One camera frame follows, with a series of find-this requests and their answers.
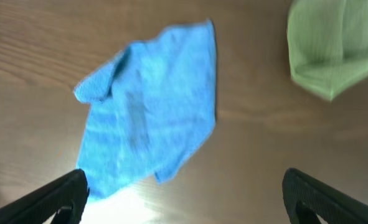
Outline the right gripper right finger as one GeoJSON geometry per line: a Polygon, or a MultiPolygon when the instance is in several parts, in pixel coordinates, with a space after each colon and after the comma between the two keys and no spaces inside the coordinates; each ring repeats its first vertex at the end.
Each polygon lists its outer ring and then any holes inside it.
{"type": "Polygon", "coordinates": [[[368,205],[295,168],[282,182],[283,202],[291,224],[368,224],[368,205]]]}

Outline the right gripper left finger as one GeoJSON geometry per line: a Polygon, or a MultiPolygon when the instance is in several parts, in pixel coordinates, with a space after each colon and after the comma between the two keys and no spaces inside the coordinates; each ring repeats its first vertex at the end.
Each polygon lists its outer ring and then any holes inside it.
{"type": "Polygon", "coordinates": [[[81,169],[75,169],[0,208],[0,224],[79,224],[90,190],[81,169]]]}

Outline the blue microfiber cloth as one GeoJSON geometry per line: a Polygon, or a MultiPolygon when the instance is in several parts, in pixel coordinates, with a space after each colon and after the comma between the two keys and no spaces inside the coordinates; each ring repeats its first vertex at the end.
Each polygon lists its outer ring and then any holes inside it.
{"type": "Polygon", "coordinates": [[[173,179],[215,128],[216,84],[210,20],[134,41],[84,78],[74,89],[90,107],[77,167],[90,200],[149,176],[173,179]]]}

